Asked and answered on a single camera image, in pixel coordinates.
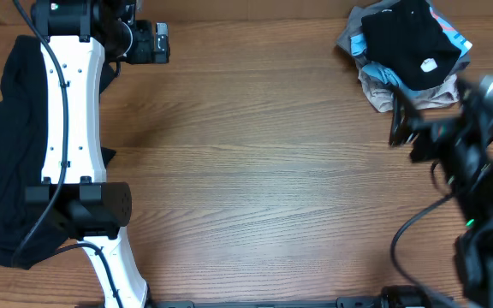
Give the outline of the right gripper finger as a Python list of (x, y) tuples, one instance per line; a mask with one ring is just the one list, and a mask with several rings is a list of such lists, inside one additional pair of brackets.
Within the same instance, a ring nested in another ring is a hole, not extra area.
[(480, 97), (478, 88), (470, 81), (459, 79), (456, 82), (460, 94), (460, 112), (464, 116), (475, 116), (479, 112)]
[(411, 99), (398, 87), (392, 86), (393, 110), (389, 133), (389, 145), (392, 147), (410, 143), (417, 136), (416, 126), (422, 122), (422, 115)]

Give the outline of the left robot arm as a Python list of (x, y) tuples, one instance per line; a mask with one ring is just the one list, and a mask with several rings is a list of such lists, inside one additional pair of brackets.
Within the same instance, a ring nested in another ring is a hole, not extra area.
[(132, 194), (107, 179), (100, 141), (103, 78), (123, 63), (169, 60), (168, 27), (140, 21), (138, 1), (37, 1), (22, 17), (39, 39), (47, 80), (47, 139), (39, 185), (26, 201), (89, 257), (107, 307), (151, 307), (128, 238)]

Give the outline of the black t-shirt with logo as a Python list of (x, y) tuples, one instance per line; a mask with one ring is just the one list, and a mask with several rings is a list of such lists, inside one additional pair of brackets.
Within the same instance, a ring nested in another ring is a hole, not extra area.
[(460, 58), (425, 0), (401, 0), (361, 18), (366, 57), (393, 70), (411, 90), (440, 86)]

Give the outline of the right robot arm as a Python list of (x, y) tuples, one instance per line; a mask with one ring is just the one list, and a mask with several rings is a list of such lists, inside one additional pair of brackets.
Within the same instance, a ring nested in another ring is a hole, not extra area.
[(409, 275), (400, 265), (396, 246), (416, 221), (450, 199), (455, 199), (466, 221), (466, 232), (454, 244), (454, 263), (469, 302), (493, 307), (493, 160), (487, 152), (493, 142), (493, 75), (479, 85), (458, 80), (460, 113), (426, 120), (399, 87), (393, 87), (392, 147), (407, 143), (414, 163), (432, 162), (443, 169), (449, 192), (405, 222), (394, 235), (389, 252), (395, 269), (420, 291), (421, 304), (453, 307), (454, 301)]

